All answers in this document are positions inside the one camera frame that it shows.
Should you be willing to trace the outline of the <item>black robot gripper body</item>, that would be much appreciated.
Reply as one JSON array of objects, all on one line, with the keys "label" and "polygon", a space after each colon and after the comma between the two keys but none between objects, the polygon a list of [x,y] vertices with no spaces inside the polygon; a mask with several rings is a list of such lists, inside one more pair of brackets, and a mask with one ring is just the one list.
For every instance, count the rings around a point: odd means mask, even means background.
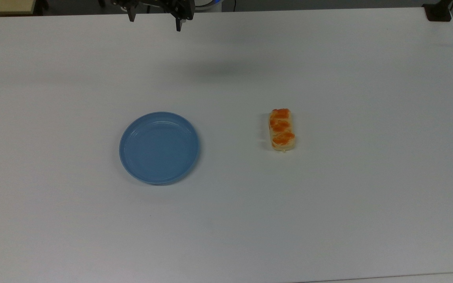
[{"label": "black robot gripper body", "polygon": [[184,20],[192,20],[195,14],[194,0],[112,0],[111,4],[122,7],[127,13],[128,9],[136,9],[139,5],[159,7],[174,18]]}]

